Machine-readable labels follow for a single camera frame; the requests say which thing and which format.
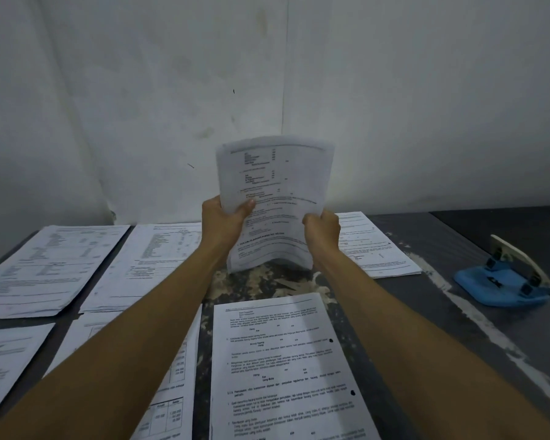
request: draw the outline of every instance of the wall stain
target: wall stain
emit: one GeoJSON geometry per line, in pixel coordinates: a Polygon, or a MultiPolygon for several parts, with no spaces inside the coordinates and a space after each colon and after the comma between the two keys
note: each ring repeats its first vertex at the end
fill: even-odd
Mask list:
{"type": "Polygon", "coordinates": [[[196,139],[207,139],[208,137],[210,137],[212,134],[214,134],[214,128],[212,128],[211,126],[210,127],[207,127],[205,130],[203,131],[200,131],[200,132],[197,132],[196,134],[194,134],[193,136],[196,138],[196,139]]]}
{"type": "Polygon", "coordinates": [[[267,36],[267,28],[269,26],[267,22],[267,13],[263,8],[257,12],[257,29],[263,37],[267,36]]]}

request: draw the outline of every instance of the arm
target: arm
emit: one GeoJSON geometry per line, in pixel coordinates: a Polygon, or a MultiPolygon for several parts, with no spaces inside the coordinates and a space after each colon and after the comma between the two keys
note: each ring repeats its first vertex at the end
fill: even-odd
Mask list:
{"type": "Polygon", "coordinates": [[[309,214],[304,224],[316,268],[423,438],[550,440],[550,422],[520,392],[338,249],[335,214],[309,214]]]}
{"type": "Polygon", "coordinates": [[[228,215],[219,198],[204,202],[199,248],[30,390],[0,420],[0,439],[130,438],[254,206],[228,215]]]}

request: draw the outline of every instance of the stack of papers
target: stack of papers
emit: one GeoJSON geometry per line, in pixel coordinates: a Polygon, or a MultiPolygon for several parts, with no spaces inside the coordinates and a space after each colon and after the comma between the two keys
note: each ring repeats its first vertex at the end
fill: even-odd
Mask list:
{"type": "Polygon", "coordinates": [[[186,260],[201,240],[201,222],[137,225],[80,312],[126,310],[186,260]]]}
{"type": "Polygon", "coordinates": [[[0,403],[55,324],[0,330],[0,403]]]}
{"type": "Polygon", "coordinates": [[[128,228],[43,228],[0,264],[0,318],[59,313],[80,293],[128,228]]]}
{"type": "Polygon", "coordinates": [[[258,137],[218,149],[222,208],[233,213],[247,199],[257,202],[228,255],[229,272],[275,258],[312,268],[301,221],[307,213],[322,213],[333,157],[331,144],[289,136],[258,137]]]}
{"type": "Polygon", "coordinates": [[[210,438],[378,439],[319,293],[214,306],[210,438]]]}
{"type": "Polygon", "coordinates": [[[422,269],[399,250],[362,212],[337,213],[340,250],[369,276],[384,278],[422,273],[422,269]]]}
{"type": "MultiPolygon", "coordinates": [[[[94,336],[121,312],[88,313],[74,321],[47,373],[94,336]]],[[[198,308],[177,356],[157,389],[132,438],[160,440],[192,437],[198,337],[202,306],[198,308]]]]}

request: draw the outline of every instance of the hand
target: hand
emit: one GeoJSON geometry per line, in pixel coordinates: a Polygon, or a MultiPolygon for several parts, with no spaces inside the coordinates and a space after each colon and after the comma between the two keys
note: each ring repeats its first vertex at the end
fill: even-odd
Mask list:
{"type": "Polygon", "coordinates": [[[255,201],[242,203],[233,214],[222,209],[220,196],[208,199],[202,204],[202,241],[200,247],[218,251],[224,262],[228,252],[234,247],[242,231],[242,224],[255,208],[255,201]]]}
{"type": "Polygon", "coordinates": [[[304,216],[304,232],[308,249],[314,258],[316,268],[322,256],[339,251],[338,237],[340,236],[340,224],[338,216],[328,210],[324,210],[321,216],[307,214],[304,216]]]}

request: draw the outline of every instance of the white paper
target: white paper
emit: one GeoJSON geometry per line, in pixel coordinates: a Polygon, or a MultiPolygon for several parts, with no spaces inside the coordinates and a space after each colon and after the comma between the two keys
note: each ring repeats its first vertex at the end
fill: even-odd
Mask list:
{"type": "Polygon", "coordinates": [[[137,225],[80,311],[129,308],[186,260],[201,240],[200,222],[137,225]]]}
{"type": "MultiPolygon", "coordinates": [[[[47,374],[120,314],[121,312],[87,313],[74,321],[47,374]]],[[[201,317],[202,306],[198,308],[183,344],[151,405],[132,434],[132,439],[191,439],[201,317]]]]}
{"type": "Polygon", "coordinates": [[[0,329],[0,403],[55,324],[0,329]]]}
{"type": "Polygon", "coordinates": [[[313,261],[301,221],[321,214],[334,147],[296,137],[271,136],[225,144],[216,152],[220,201],[228,213],[245,200],[257,205],[228,255],[228,271],[284,258],[307,269],[313,261]]]}
{"type": "Polygon", "coordinates": [[[422,273],[422,269],[362,212],[337,213],[340,250],[373,278],[422,273]]]}
{"type": "Polygon", "coordinates": [[[0,264],[0,318],[57,314],[80,293],[128,228],[43,228],[0,264]]]}
{"type": "Polygon", "coordinates": [[[214,306],[213,440],[378,439],[318,293],[214,306]]]}

